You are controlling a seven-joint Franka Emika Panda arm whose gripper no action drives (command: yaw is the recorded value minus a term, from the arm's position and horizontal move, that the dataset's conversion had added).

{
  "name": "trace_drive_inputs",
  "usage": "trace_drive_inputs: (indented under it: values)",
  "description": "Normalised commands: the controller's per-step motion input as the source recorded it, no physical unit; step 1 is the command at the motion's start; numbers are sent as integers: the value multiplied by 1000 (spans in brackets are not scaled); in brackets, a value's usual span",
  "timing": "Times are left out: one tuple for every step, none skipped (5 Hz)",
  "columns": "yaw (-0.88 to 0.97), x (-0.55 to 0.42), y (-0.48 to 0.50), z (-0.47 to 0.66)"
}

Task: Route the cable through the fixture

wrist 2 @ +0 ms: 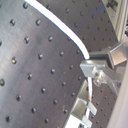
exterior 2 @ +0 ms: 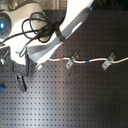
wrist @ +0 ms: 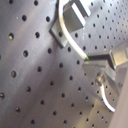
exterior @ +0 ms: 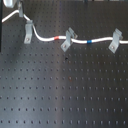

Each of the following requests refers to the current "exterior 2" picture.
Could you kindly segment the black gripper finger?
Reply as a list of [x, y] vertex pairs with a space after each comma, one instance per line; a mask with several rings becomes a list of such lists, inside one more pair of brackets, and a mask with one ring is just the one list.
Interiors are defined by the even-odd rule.
[[16, 77], [16, 82], [18, 83], [18, 87], [20, 91], [23, 93], [26, 92], [27, 87], [26, 87], [23, 77], [19, 73], [17, 73], [15, 77]]
[[30, 72], [30, 70], [31, 70], [31, 65], [32, 64], [35, 64], [30, 58], [29, 58], [29, 56], [26, 54], [26, 56], [25, 56], [25, 60], [26, 60], [26, 65], [25, 65], [25, 76], [29, 76], [29, 72]]

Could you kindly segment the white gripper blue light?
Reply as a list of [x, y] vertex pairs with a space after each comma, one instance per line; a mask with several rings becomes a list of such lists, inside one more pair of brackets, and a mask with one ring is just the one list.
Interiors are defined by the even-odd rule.
[[11, 60], [21, 65], [26, 64], [26, 56], [21, 50], [29, 41], [28, 36], [33, 36], [29, 17], [30, 14], [21, 9], [0, 12], [0, 50], [8, 47]]

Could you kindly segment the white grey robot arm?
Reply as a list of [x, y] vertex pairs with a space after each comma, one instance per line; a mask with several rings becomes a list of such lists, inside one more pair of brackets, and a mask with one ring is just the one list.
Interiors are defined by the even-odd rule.
[[0, 12], [0, 57], [26, 65], [27, 59], [40, 65], [86, 20], [93, 0], [67, 0], [65, 17], [52, 23], [39, 3], [22, 2], [13, 10]]

